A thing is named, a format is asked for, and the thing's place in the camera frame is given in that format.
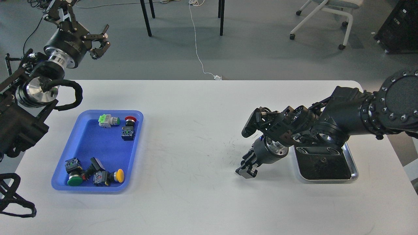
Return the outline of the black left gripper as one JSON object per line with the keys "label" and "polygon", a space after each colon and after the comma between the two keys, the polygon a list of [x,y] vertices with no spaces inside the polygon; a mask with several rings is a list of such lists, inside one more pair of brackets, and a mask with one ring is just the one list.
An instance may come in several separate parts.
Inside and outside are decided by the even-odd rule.
{"label": "black left gripper", "polygon": [[[59,26],[44,46],[44,52],[51,55],[57,49],[66,53],[72,59],[68,68],[77,68],[87,52],[96,60],[110,47],[106,33],[109,25],[106,24],[102,33],[91,34],[75,18],[73,6],[76,3],[77,0],[52,0],[43,12],[43,20]],[[70,25],[60,25],[64,21]]]}

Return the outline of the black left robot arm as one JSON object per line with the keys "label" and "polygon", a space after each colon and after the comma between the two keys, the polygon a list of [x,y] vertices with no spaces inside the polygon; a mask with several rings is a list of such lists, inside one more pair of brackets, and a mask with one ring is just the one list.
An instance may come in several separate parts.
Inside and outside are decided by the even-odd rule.
{"label": "black left robot arm", "polygon": [[6,54],[9,77],[1,83],[1,159],[18,157],[33,147],[47,132],[46,118],[52,110],[79,106],[82,87],[64,79],[66,68],[77,68],[86,53],[99,59],[110,47],[106,25],[100,34],[90,33],[76,20],[76,0],[51,0],[42,19],[54,23],[57,31],[43,53],[33,49],[20,58]]}

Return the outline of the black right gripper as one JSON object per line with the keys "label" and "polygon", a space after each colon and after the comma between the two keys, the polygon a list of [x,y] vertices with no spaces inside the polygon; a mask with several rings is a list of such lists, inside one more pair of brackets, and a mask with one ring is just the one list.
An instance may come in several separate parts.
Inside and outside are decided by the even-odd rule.
{"label": "black right gripper", "polygon": [[257,167],[262,164],[273,164],[287,156],[289,148],[269,137],[259,137],[242,159],[241,165],[235,170],[240,176],[251,179],[257,176]]}

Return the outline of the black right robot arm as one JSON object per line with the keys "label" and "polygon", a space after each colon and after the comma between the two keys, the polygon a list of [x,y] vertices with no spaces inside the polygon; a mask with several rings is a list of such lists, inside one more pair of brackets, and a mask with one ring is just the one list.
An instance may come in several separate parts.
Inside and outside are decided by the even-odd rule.
{"label": "black right robot arm", "polygon": [[236,173],[246,179],[257,175],[262,164],[272,164],[294,146],[299,163],[311,164],[306,172],[328,174],[331,180],[354,178],[345,159],[343,146],[353,135],[384,135],[405,132],[417,138],[417,68],[400,70],[388,77],[379,91],[337,86],[324,100],[309,108],[286,107],[282,112],[256,108],[242,130],[260,136],[242,157]]}

